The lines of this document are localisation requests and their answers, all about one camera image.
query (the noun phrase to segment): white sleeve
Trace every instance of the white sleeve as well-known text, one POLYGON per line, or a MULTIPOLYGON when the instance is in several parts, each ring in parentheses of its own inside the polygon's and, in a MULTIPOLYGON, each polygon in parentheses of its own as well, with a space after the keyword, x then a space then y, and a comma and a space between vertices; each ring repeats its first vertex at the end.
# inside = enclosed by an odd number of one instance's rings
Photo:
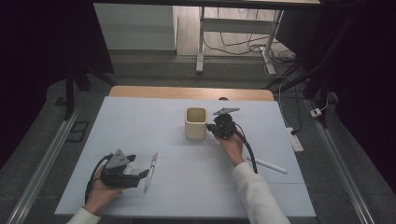
POLYGON ((246 162, 233 169, 233 178, 251 224, 290 224, 267 182, 261 175, 255 174, 246 162))
POLYGON ((70 219, 67 224, 96 224, 100 220, 100 217, 93 215, 84 208, 80 207, 78 211, 74 214, 72 219, 70 219))

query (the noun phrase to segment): human arm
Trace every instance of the human arm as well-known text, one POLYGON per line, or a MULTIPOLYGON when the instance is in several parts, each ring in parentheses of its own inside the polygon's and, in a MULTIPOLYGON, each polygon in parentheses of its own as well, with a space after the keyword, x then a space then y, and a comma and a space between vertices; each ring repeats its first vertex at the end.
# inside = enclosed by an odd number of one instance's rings
POLYGON ((238 185, 238 194, 247 209, 251 224, 290 224, 283 214, 267 182, 257 175, 242 158, 243 142, 234 134, 230 139, 219 140, 234 165, 233 178, 238 185))
POLYGON ((92 187, 88 201, 84 207, 80 207, 75 215, 67 222, 68 224, 95 224, 98 223, 100 217, 97 216, 108 203, 110 203, 117 194, 124 189, 111 188, 106 186, 100 179, 103 165, 97 170, 92 180, 92 187))

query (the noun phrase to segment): person's left hand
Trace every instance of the person's left hand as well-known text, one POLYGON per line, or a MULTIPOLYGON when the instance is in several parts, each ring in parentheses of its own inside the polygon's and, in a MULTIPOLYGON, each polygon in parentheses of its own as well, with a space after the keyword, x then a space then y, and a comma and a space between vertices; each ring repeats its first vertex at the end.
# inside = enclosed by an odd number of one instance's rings
POLYGON ((97 215, 117 194, 124 190, 122 188, 111 188, 103 183, 100 179, 103 167, 104 165, 100 166, 93 177, 90 196, 84 206, 87 212, 94 215, 97 215))

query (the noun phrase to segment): hand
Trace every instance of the hand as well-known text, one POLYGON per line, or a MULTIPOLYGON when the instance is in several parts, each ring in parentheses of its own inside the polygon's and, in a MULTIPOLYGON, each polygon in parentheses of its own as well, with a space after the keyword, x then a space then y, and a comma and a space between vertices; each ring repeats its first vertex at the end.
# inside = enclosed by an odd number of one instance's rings
POLYGON ((234 133, 229 139, 222 139, 217 136, 215 136, 215 138, 220 142, 221 148, 227 153, 233 163, 233 166, 237 166, 244 162, 244 159, 242 158, 244 143, 236 133, 234 133))
POLYGON ((104 165, 100 166, 93 177, 90 196, 84 206, 87 212, 94 215, 97 215, 117 194, 124 190, 122 188, 111 188, 103 183, 100 179, 103 167, 104 165))

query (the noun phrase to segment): sleeve cuff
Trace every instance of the sleeve cuff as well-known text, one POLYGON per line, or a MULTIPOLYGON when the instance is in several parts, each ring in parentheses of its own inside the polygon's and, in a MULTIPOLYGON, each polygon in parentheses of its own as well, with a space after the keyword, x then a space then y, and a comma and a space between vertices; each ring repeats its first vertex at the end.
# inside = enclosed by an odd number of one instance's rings
POLYGON ((97 217, 96 215, 93 215, 87 210, 85 210, 83 207, 80 207, 78 211, 74 214, 72 219, 70 219, 68 224, 73 224, 73 223, 84 223, 84 224, 96 224, 100 220, 100 217, 97 217))
POLYGON ((247 162, 242 162, 233 168, 233 179, 235 179, 236 183, 240 183, 242 180, 251 175, 255 175, 255 173, 247 162))

